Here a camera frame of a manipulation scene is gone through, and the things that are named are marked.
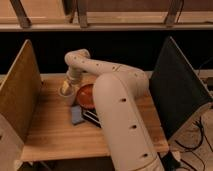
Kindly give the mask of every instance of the black cable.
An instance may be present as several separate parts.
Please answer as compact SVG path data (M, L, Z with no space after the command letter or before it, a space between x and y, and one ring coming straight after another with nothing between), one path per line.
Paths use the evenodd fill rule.
M185 165L187 165L188 167L190 167L193 171L198 171L197 169L195 169L191 164L189 164L187 161L180 159L180 161L182 161Z
M199 128L199 130L200 130L200 137L201 137L199 143L198 143L196 146L194 146L194 147L187 147L187 146L181 144L179 141L175 140L175 142L176 142L180 147L186 149L187 151L194 151L194 150L198 149L198 148L203 144L204 129L203 129L203 125L202 125L202 122L201 122L201 117L200 117L199 121L196 121L196 122L194 123L194 125L196 125L196 126Z
M180 166L180 167L178 167L177 169L185 169L185 170L187 170L187 171L190 171L190 169L188 169L187 167L183 167L183 166Z
M211 144L210 144L210 142L209 142L209 140L208 140L208 138L207 138L205 133L204 133L204 137L206 139L207 144L209 145L209 148L210 148L211 152L213 152L213 148L212 148L212 146L211 146Z
M191 153L201 161L201 163L203 164L203 171L205 171L206 165L205 165L204 161L195 152L191 151Z
M208 146L209 146L211 152L213 152L213 147L211 146L211 144L210 144L210 142L209 142L209 139L208 139L207 136L206 136L204 127L203 127L203 134L204 134L204 138L206 139L206 142L207 142L207 144L208 144Z
M206 65L207 63L211 62L211 60L213 60L213 57L207 59L206 61L204 61L198 68L198 73L197 75L199 76L200 75L200 70L203 68L204 65Z
M182 0L182 2L181 2L180 12L179 12L179 15L178 15L178 17L177 17L176 23L179 22L181 13L182 13L182 11L183 11L183 7L184 7L184 0Z

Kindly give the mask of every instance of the red bowl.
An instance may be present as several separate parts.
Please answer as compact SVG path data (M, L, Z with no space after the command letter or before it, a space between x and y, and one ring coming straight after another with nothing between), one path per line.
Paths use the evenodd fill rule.
M94 109L95 105L93 102L92 95L93 84L87 84L82 86L76 95L77 103L84 109Z

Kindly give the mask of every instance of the wooden board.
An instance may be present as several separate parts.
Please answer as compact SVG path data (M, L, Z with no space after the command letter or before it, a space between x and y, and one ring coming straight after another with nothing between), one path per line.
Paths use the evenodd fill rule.
M41 78L35 54L31 42L27 40L0 87L0 119L2 123L9 123L5 123L5 127L11 126L23 142L40 88Z
M89 122L73 126L70 108L58 95L64 77L52 76L44 79L38 106L23 148L21 160L41 161L109 156L109 150L101 129ZM84 77L84 83L95 77ZM144 121L158 152L167 152L160 121L151 97L146 94L138 100Z

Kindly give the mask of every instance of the cardboard panel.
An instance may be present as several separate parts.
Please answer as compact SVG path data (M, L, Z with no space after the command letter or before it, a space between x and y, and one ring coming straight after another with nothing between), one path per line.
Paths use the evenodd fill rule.
M32 44L25 41L0 87L0 114L25 141L41 88Z

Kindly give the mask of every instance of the small container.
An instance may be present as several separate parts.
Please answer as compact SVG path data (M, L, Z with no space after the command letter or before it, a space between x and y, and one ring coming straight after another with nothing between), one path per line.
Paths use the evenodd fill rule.
M74 101L75 101L75 98L76 98L76 89L74 86L71 87L71 93L69 94L63 94L62 91L61 91L62 88L59 89L58 91L58 94L63 98L63 100L65 101L65 103L68 105L68 106L72 106Z

